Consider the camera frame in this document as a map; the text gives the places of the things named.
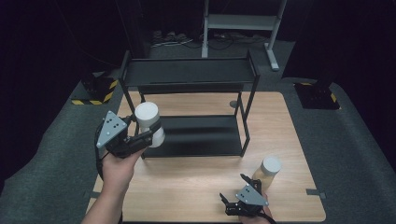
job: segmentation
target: warning tape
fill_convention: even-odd
[[[108,93],[102,101],[100,101],[100,100],[72,100],[72,104],[73,105],[102,105],[102,104],[106,104],[113,96],[113,92],[116,89],[117,83],[118,83],[118,81],[114,80],[110,84],[110,87],[108,88]]]
[[[308,83],[308,82],[302,82],[302,83],[300,83],[300,84],[301,84],[301,85],[305,85],[305,86],[312,86],[312,83]],[[330,96],[332,97],[332,101],[333,101],[334,103],[336,103],[336,102],[337,102],[337,98],[335,98],[334,93],[332,93]]]

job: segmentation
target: black backdrop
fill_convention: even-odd
[[[118,67],[131,48],[116,3],[0,2],[0,189],[33,158],[78,82],[91,72]],[[131,15],[130,5],[120,3]]]
[[[315,0],[283,77],[321,79],[325,69],[396,170],[396,3]]]

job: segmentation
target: hand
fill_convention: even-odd
[[[103,158],[103,179],[104,185],[102,192],[125,193],[134,176],[134,165],[145,149],[142,149],[129,157],[117,158],[111,153]]]
[[[268,196],[267,194],[263,194],[262,197],[265,198],[268,202]],[[264,206],[263,212],[268,216],[272,217],[270,208],[268,206]],[[241,221],[243,224],[270,224],[270,222],[263,217],[239,217],[239,221]]]

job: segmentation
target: white cylindrical object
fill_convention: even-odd
[[[277,157],[269,156],[262,161],[262,172],[269,176],[275,176],[282,167]]]
[[[156,106],[152,102],[145,102],[136,107],[134,111],[134,115],[136,116],[136,120],[140,125],[140,131],[146,132],[149,130],[149,126],[155,123],[160,119],[160,112],[158,106]],[[149,147],[158,147],[163,143],[165,139],[165,132],[163,131],[163,127],[161,127],[157,132],[152,136],[152,145]]]

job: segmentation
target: table surface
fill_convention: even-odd
[[[131,92],[134,105],[139,96]],[[248,92],[244,92],[244,103]],[[230,93],[184,93],[146,95],[146,100],[167,115],[232,114]],[[131,115],[125,97],[118,115]],[[123,205],[124,221],[152,222],[238,222],[228,217],[221,192],[230,202],[246,185],[240,174],[252,176],[266,156],[277,156],[282,169],[267,190],[269,207],[276,221],[323,221],[326,214],[319,196],[307,195],[316,189],[285,100],[279,92],[256,92],[247,119],[250,142],[243,158],[179,157],[140,159]],[[129,135],[134,133],[134,124]],[[242,142],[245,141],[240,128]],[[93,191],[100,192],[98,176]]]

